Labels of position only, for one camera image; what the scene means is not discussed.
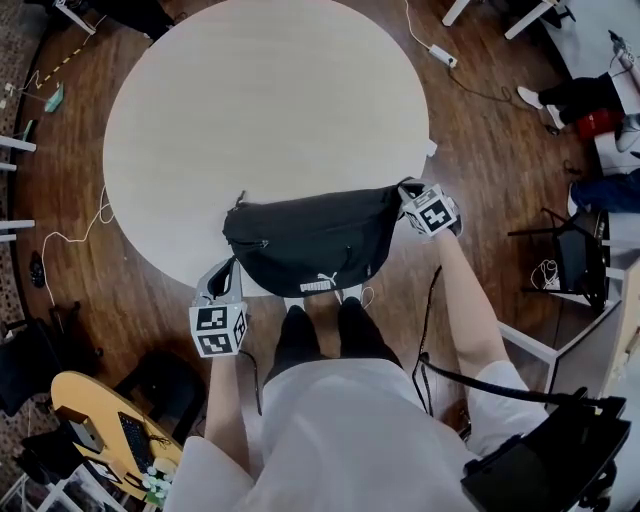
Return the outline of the person's right forearm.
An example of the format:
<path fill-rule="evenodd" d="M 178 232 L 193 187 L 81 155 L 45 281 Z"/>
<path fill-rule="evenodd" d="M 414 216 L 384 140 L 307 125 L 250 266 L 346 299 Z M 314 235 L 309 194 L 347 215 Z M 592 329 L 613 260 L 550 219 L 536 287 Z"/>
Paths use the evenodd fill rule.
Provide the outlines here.
<path fill-rule="evenodd" d="M 492 305 L 467 261 L 458 238 L 443 230 L 435 237 L 453 344 L 463 375 L 476 377 L 508 355 Z"/>

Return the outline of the black Puma waist bag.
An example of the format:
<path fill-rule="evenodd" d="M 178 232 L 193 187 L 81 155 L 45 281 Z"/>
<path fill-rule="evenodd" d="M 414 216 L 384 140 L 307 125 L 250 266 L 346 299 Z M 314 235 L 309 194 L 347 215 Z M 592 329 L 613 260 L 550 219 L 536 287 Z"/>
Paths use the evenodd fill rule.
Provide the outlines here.
<path fill-rule="evenodd" d="M 384 265 L 400 186 L 328 193 L 270 204 L 240 202 L 223 235 L 260 288 L 300 298 L 361 285 Z"/>

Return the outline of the black framed printed card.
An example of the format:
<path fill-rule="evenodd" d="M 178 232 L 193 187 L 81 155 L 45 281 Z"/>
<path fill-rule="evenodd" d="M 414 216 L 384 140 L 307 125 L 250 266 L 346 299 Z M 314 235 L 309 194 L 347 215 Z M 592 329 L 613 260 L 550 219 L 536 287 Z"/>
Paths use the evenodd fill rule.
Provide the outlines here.
<path fill-rule="evenodd" d="M 119 478 L 119 476 L 107 464 L 103 463 L 102 461 L 95 460 L 89 460 L 89 463 L 102 478 L 112 483 L 122 483 L 122 480 Z"/>

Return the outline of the person's left forearm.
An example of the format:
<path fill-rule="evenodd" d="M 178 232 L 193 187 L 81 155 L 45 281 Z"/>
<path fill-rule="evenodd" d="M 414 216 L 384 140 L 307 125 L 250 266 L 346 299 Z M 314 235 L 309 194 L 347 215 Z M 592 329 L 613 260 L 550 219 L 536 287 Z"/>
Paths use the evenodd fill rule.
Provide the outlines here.
<path fill-rule="evenodd" d="M 249 446 L 234 356 L 211 359 L 204 438 L 243 470 L 250 471 Z"/>

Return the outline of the red box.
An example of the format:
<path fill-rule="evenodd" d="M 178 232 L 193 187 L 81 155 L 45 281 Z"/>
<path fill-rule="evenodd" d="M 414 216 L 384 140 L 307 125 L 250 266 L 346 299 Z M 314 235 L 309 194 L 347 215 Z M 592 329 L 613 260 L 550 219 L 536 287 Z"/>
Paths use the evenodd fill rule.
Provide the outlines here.
<path fill-rule="evenodd" d="M 601 134 L 615 131 L 623 118 L 623 112 L 599 109 L 578 119 L 575 124 L 580 139 L 591 140 Z"/>

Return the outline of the black chest-mounted device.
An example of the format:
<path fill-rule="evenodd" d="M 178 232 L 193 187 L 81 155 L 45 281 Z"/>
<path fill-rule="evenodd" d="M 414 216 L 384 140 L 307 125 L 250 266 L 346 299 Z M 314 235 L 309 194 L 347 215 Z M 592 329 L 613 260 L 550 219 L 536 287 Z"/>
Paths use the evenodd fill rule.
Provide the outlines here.
<path fill-rule="evenodd" d="M 606 512 L 631 423 L 622 397 L 521 391 L 474 380 L 472 387 L 556 409 L 527 435 L 465 466 L 462 488 L 479 512 Z"/>

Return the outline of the black round stool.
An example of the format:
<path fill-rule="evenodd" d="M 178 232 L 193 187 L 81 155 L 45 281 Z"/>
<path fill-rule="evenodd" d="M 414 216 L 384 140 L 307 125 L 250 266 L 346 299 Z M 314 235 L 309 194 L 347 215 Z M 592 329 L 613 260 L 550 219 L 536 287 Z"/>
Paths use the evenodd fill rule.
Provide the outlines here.
<path fill-rule="evenodd" d="M 146 415 L 156 423 L 173 420 L 172 438 L 179 444 L 186 441 L 206 399 L 199 374 L 184 359 L 164 350 L 145 354 L 114 391 L 131 402 L 140 395 L 150 406 Z"/>

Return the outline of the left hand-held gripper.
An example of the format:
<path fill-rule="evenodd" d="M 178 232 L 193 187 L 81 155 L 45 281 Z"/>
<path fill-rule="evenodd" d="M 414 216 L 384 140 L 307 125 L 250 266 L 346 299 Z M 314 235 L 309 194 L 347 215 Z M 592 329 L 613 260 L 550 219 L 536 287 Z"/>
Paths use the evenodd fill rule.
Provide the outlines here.
<path fill-rule="evenodd" d="M 241 266 L 235 257 L 202 276 L 189 308 L 192 339 L 202 358 L 237 355 L 248 331 Z"/>

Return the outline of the dark desk with white frame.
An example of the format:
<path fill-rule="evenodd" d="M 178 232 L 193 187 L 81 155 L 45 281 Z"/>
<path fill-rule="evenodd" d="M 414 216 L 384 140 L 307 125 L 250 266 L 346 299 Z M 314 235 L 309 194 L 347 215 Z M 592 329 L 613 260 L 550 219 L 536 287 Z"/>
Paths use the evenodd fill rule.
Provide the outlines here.
<path fill-rule="evenodd" d="M 640 258 L 625 270 L 609 268 L 607 275 L 621 282 L 620 297 L 559 350 L 499 324 L 504 339 L 547 365 L 546 393 L 586 387 L 592 397 L 608 395 L 640 346 Z"/>

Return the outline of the round wooden side table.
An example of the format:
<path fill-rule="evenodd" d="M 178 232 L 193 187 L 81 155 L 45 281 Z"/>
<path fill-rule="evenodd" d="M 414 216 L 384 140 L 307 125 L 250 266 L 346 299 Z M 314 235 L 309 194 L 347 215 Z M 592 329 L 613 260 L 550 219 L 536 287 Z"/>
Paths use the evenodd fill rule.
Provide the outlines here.
<path fill-rule="evenodd" d="M 169 433 L 133 403 L 96 379 L 78 372 L 61 372 L 52 381 L 51 398 L 55 409 L 65 407 L 88 416 L 103 440 L 104 447 L 99 453 L 81 445 L 76 448 L 83 456 L 106 464 L 119 478 L 115 485 L 139 500 L 145 499 L 145 493 L 135 486 L 142 474 L 121 428 L 118 417 L 120 412 L 141 421 L 147 433 L 168 441 L 161 443 L 153 440 L 150 443 L 154 456 L 175 464 L 180 461 L 182 446 Z"/>

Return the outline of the small white side table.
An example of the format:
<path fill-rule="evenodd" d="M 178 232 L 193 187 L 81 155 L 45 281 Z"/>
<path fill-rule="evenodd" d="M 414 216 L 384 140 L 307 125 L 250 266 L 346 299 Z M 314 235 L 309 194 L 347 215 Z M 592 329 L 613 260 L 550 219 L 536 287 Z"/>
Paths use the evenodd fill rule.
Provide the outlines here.
<path fill-rule="evenodd" d="M 37 145 L 21 139 L 0 135 L 0 149 L 35 152 Z M 15 172 L 17 166 L 7 162 L 0 162 L 0 171 Z M 17 239 L 16 231 L 35 226 L 35 221 L 28 220 L 0 220 L 0 243 L 13 242 Z"/>

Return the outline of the black metal chair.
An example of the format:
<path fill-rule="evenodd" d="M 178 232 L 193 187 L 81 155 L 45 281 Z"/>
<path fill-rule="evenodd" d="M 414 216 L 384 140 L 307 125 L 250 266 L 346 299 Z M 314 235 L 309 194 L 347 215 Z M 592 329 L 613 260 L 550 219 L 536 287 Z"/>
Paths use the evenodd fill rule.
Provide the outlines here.
<path fill-rule="evenodd" d="M 541 211 L 550 218 L 551 226 L 507 233 L 508 237 L 548 235 L 553 248 L 558 286 L 522 287 L 524 293 L 561 294 L 570 299 L 583 299 L 596 312 L 605 309 L 607 300 L 606 259 L 595 236 L 576 223 L 578 214 L 564 218 L 548 208 Z"/>

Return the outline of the round white table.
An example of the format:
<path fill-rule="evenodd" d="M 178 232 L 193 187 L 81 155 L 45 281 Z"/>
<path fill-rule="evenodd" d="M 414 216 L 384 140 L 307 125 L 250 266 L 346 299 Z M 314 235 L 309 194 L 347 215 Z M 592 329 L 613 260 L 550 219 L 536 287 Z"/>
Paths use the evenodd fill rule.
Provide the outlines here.
<path fill-rule="evenodd" d="M 128 241 L 194 286 L 230 256 L 222 226 L 238 196 L 418 177 L 428 139 L 418 74 L 374 21 L 335 0 L 225 0 L 135 64 L 109 115 L 103 174 Z"/>

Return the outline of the black swivel chair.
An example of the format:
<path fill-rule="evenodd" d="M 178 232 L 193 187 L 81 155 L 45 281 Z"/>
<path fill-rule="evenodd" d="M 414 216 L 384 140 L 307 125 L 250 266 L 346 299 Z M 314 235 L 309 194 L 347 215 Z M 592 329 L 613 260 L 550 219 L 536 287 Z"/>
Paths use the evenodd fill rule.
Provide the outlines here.
<path fill-rule="evenodd" d="M 99 373 L 104 351 L 79 320 L 81 304 L 49 309 L 49 321 L 28 317 L 0 322 L 0 411 L 15 416 L 33 396 L 48 393 L 56 375 Z"/>

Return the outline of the white flower plant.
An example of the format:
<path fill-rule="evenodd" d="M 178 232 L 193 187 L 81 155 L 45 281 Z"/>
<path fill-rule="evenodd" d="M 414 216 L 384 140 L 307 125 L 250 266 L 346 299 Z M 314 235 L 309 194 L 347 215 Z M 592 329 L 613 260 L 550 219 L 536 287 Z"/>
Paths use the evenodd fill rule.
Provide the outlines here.
<path fill-rule="evenodd" d="M 148 503 L 157 507 L 164 506 L 176 469 L 176 463 L 165 458 L 156 458 L 153 464 L 142 473 L 142 486 Z"/>

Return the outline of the person's black trousers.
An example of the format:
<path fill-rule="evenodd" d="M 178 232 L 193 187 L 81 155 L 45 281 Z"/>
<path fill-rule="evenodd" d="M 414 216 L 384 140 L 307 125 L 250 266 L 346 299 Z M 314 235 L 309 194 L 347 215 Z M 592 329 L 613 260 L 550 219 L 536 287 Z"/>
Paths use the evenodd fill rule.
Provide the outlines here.
<path fill-rule="evenodd" d="M 386 344 L 377 325 L 354 298 L 346 299 L 338 310 L 340 359 L 382 359 L 400 368 L 402 365 Z M 273 380 L 284 371 L 300 364 L 328 360 L 321 352 L 310 316 L 298 307 L 287 311 L 275 349 L 274 362 L 264 381 Z"/>

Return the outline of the person's white shirt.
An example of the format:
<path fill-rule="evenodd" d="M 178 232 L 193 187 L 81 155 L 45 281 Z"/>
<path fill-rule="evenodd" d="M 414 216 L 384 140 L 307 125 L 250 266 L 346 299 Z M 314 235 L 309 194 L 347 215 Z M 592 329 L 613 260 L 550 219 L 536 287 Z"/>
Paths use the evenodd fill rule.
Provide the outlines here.
<path fill-rule="evenodd" d="M 538 404 L 473 390 L 463 440 L 380 359 L 304 363 L 264 388 L 264 466 L 252 478 L 211 442 L 185 445 L 164 512 L 476 512 L 465 465 L 545 421 Z"/>

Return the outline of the black keyboard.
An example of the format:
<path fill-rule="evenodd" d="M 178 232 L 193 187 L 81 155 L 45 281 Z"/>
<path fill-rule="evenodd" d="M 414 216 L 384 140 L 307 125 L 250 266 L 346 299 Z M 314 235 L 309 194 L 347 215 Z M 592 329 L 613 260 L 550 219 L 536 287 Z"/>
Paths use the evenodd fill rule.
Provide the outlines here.
<path fill-rule="evenodd" d="M 136 466 L 140 473 L 145 473 L 153 465 L 154 457 L 144 425 L 123 412 L 119 412 L 118 417 Z"/>

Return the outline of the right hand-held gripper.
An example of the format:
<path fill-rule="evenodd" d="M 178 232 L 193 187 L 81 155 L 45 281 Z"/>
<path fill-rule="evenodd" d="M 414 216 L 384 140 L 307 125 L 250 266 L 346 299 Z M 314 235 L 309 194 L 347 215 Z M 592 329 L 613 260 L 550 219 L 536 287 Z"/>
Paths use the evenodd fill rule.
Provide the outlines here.
<path fill-rule="evenodd" d="M 401 182 L 401 212 L 420 234 L 434 238 L 443 231 L 459 237 L 463 231 L 457 203 L 439 184 Z"/>

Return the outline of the small grey computer box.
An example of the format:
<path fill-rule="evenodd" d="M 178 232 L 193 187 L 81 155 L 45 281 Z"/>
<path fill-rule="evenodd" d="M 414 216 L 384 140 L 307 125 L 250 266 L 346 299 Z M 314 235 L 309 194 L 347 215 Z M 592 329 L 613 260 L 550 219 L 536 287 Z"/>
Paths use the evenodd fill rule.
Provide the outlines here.
<path fill-rule="evenodd" d="M 65 419 L 63 424 L 71 433 L 76 444 L 79 444 L 97 454 L 104 450 L 104 440 L 88 416 L 80 415 L 70 419 Z"/>

